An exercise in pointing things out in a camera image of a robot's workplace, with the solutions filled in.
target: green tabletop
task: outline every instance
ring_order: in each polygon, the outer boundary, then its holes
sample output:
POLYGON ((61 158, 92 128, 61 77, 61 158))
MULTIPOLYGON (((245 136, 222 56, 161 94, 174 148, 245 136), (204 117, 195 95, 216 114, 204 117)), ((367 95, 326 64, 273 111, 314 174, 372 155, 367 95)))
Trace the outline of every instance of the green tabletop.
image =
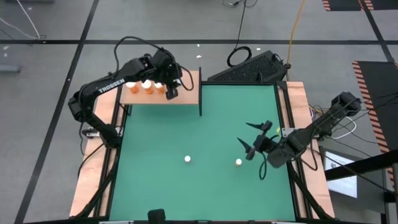
POLYGON ((252 143, 259 130, 279 127, 273 86, 202 86, 198 105, 134 105, 127 117, 110 220, 147 220, 163 208, 168 220, 294 221, 286 166, 252 161, 236 137, 252 143), (184 161, 185 156, 191 162, 184 161), (236 159, 243 163, 235 167, 236 159))

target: small orange cup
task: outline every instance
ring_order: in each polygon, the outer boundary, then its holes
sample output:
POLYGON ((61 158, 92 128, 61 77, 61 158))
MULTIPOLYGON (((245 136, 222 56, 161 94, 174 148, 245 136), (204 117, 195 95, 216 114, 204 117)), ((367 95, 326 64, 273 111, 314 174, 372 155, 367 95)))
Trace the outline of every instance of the small orange cup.
POLYGON ((144 83, 142 83, 141 87, 143 87, 143 89, 145 89, 145 92, 147 94, 154 93, 154 88, 152 87, 152 82, 150 82, 149 80, 146 80, 144 83))
POLYGON ((161 83, 155 83, 155 88, 157 89, 158 93, 164 93, 164 86, 161 83))
POLYGON ((129 88, 132 94, 136 94, 139 90, 138 86, 135 82, 128 82, 126 83, 126 87, 129 88))

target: yellow cable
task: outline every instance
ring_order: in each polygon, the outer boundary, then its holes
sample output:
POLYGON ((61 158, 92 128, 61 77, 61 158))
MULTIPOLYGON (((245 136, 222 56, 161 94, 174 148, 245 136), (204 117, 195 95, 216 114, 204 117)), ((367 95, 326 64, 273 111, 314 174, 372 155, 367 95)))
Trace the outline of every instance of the yellow cable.
MULTIPOLYGON (((296 31, 297 24, 299 23, 301 11, 302 11, 303 8, 304 8, 304 4, 305 4, 305 0, 302 0, 301 5, 300 5, 300 9, 298 10, 298 13, 297 13, 296 21, 294 22, 294 25, 293 25, 292 33, 291 33, 291 35, 290 35, 290 40, 289 40, 289 53, 287 54, 287 61, 286 61, 286 63, 289 63, 289 62, 290 62, 290 53, 291 53, 291 51, 292 51, 293 36, 294 36, 294 32, 296 31)), ((287 79, 287 81, 289 81, 289 74, 288 74, 288 73, 286 73, 286 79, 287 79)))

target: wooden board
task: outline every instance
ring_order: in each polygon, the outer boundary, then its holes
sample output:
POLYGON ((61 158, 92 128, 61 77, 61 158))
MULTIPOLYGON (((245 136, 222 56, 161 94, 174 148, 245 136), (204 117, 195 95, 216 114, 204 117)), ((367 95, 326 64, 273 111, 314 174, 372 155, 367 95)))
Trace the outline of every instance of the wooden board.
MULTIPOLYGON (((287 86, 295 126, 296 128, 304 128, 312 122, 308 109, 308 101, 305 94, 304 85, 302 82, 288 82, 287 86)), ((281 100, 284 123, 285 126, 289 126, 289 122, 287 121, 287 112, 284 104, 283 93, 281 91, 279 92, 279 96, 281 100)), ((107 94, 101 95, 98 98, 95 108, 95 114, 97 114, 97 116, 99 116, 106 123, 111 122, 115 97, 116 90, 112 90, 107 94)), ((89 139, 86 147, 86 154, 91 153, 100 144, 101 141, 99 138, 89 139)), ((319 150, 318 144, 315 140, 313 142, 313 148, 314 150, 319 150)), ((70 212, 71 216, 76 215, 78 212, 80 212, 97 190, 104 160, 104 152, 105 150, 100 150, 90 160, 87 161, 85 166, 83 166, 76 187, 75 198, 73 199, 72 203, 72 208, 70 212)), ((315 157, 317 159, 318 166, 320 167, 317 171, 313 171, 307 166, 303 166, 307 187, 311 194, 314 196, 314 198, 317 200, 317 202, 327 212, 327 214, 334 217, 335 214, 331 204, 328 186, 326 184, 325 173, 322 169, 322 160, 318 154, 315 154, 315 157)), ((314 165, 312 155, 309 150, 304 152, 304 154, 302 155, 302 159, 308 162, 311 166, 314 165)), ((296 188, 296 192, 298 197, 300 215, 301 217, 305 217, 305 207, 302 194, 298 188, 296 188)), ((100 215, 105 214, 105 205, 108 199, 108 194, 109 190, 104 193, 102 201, 103 206, 101 207, 100 215)))
MULTIPOLYGON (((184 87, 179 86, 178 97, 167 100, 165 93, 160 94, 155 90, 153 94, 148 95, 144 89, 141 87, 141 82, 137 82, 139 86, 139 91, 135 94, 131 93, 130 89, 123 85, 122 95, 120 99, 120 103, 123 105, 131 105, 131 104, 199 104, 199 72, 198 71, 190 71, 193 78, 193 90, 187 91, 184 87)), ((188 72, 182 72, 182 81, 184 85, 191 89, 191 78, 188 72)))

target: gray floor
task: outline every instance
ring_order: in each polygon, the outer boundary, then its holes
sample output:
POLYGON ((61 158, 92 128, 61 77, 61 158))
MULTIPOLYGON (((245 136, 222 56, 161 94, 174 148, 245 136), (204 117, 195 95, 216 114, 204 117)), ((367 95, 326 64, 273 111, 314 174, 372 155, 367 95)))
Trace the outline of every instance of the gray floor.
MULTIPOLYGON (((27 4, 38 30, 48 40, 78 40, 83 31, 93 0, 56 0, 54 4, 27 4)), ((300 1, 259 0, 247 9, 242 39, 288 40, 300 1)), ((87 39, 117 40, 125 35, 145 39, 235 39, 242 7, 230 9, 214 0, 100 0, 87 39)), ((398 11, 372 12, 383 37, 398 40, 398 11)), ((0 2, 0 17, 22 30, 34 34, 29 21, 17 4, 0 2)), ((0 24, 15 39, 24 36, 0 24)), ((0 32, 0 40, 8 36, 0 32)), ((321 0, 307 0, 295 39, 298 40, 376 40, 364 12, 326 12, 321 0)), ((197 70, 203 79, 227 69, 226 58, 234 45, 180 44, 164 45, 177 61, 197 70)), ((266 50, 287 58, 288 45, 249 45, 253 54, 266 50)), ((398 46, 390 45, 398 58, 398 46)), ((33 166, 52 119, 76 45, 10 45, 0 44, 0 63, 22 66, 18 75, 0 76, 0 223, 12 223, 21 204, 33 166)), ((145 45, 123 45, 118 50, 121 64, 155 50, 145 45)), ((246 56, 237 54, 232 63, 246 56)), ((294 45, 292 80, 304 82, 311 105, 328 107, 330 100, 342 91, 361 96, 351 62, 380 61, 386 58, 378 45, 294 45)), ((73 76, 68 97, 79 87, 113 71, 112 45, 85 45, 73 76)), ((375 141, 369 119, 357 121, 356 134, 375 141)), ((79 124, 65 104, 55 129, 43 171, 33 194, 25 222, 67 218, 76 186, 76 173, 82 160, 79 152, 79 124)), ((341 142, 376 155, 377 145, 348 136, 341 142)), ((325 147, 358 157, 358 152, 332 140, 325 147)), ((342 220, 379 223, 379 215, 345 204, 333 198, 336 216, 342 220)))

